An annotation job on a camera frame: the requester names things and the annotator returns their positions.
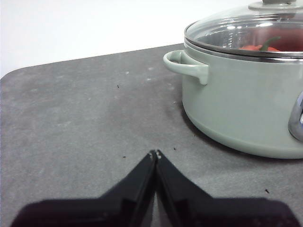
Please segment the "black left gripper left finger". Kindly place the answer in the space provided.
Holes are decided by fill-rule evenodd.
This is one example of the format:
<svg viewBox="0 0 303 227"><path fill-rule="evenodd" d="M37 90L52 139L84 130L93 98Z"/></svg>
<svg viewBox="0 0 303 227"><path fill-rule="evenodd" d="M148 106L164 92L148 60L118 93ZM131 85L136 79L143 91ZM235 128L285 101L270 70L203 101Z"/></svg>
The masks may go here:
<svg viewBox="0 0 303 227"><path fill-rule="evenodd" d="M156 152L150 151L98 198L52 199L24 206L16 227L139 227L155 194Z"/></svg>

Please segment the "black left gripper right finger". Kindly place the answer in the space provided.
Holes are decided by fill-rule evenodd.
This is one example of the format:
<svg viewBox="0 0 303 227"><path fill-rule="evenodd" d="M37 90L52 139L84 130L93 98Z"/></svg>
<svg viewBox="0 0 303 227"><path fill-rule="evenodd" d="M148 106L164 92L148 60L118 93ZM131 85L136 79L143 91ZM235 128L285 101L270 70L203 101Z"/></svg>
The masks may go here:
<svg viewBox="0 0 303 227"><path fill-rule="evenodd" d="M157 194L174 227L294 227L296 217L281 201L214 198L155 151Z"/></svg>

